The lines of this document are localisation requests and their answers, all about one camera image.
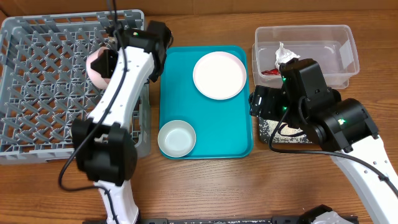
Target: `red object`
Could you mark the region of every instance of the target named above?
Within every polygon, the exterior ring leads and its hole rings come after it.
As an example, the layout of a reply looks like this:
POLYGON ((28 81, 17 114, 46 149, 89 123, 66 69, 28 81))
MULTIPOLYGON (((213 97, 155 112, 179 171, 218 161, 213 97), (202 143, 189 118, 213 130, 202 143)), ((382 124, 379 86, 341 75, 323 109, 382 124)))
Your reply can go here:
POLYGON ((263 74, 263 75, 280 75, 280 72, 278 69, 274 68, 272 70, 263 71, 263 72, 261 72, 261 74, 263 74))

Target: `pink plate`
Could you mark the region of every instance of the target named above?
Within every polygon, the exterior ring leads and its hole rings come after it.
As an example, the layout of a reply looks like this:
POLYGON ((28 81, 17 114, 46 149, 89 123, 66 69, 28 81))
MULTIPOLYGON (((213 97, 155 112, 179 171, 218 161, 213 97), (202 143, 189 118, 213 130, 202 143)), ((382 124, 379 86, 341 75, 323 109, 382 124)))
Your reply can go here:
POLYGON ((203 56, 193 69, 193 82, 205 96, 226 100, 236 96, 246 84, 246 69, 236 56, 212 52, 203 56))

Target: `plastic crate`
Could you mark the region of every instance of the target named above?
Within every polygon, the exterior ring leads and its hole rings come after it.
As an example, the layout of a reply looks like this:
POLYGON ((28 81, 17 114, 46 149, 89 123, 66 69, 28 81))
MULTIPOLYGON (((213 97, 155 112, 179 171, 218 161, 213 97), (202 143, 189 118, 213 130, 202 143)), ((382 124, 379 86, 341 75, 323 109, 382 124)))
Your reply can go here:
POLYGON ((359 72, 358 53, 351 29, 346 25, 259 27, 252 50, 254 83, 273 88, 282 86, 280 75, 263 75, 275 68, 279 42, 300 55, 316 60, 326 84, 343 89, 348 79, 359 72))
MULTIPOLYGON (((144 28, 140 10, 118 11, 125 27, 144 28)), ((85 60, 101 46, 114 49, 104 28, 109 12, 7 18, 1 27, 0 164, 40 163, 73 152, 70 127, 101 99, 85 60)), ((148 86, 132 115, 140 157, 150 152, 148 86)))

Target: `gray dish rack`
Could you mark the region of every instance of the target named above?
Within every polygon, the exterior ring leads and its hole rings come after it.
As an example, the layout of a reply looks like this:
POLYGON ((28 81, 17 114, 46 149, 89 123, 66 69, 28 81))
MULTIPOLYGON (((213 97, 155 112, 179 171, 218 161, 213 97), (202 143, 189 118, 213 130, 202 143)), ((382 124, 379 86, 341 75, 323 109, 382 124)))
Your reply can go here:
MULTIPOLYGON (((140 10, 118 11, 124 27, 144 29, 140 10)), ((70 127, 101 99, 85 61, 101 46, 114 49, 105 27, 109 12, 7 18, 1 27, 0 165, 65 159, 70 127)), ((132 115, 139 156, 150 152, 148 86, 132 115)))

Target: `wooden table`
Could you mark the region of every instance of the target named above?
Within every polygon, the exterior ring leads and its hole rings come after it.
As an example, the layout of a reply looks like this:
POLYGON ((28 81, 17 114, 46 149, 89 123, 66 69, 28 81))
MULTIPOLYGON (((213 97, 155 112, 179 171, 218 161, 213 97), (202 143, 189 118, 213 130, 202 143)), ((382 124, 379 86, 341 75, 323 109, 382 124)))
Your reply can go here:
MULTIPOLYGON (((347 24, 358 49, 361 71, 341 91, 368 109, 380 129, 386 151, 398 170, 398 11, 297 12, 217 16, 147 17, 164 21, 175 46, 228 45, 248 56, 254 89, 251 49, 260 26, 347 24)), ((134 177, 134 200, 144 218, 259 218, 300 215, 325 204, 342 215, 371 223, 348 179, 327 156, 286 155, 258 140, 244 159, 172 161, 157 149, 159 85, 150 84, 152 152, 140 159, 134 177)), ((0 223, 81 223, 106 217, 97 191, 66 193, 57 185, 63 161, 0 166, 0 223)), ((68 186, 91 184, 73 163, 68 186)))

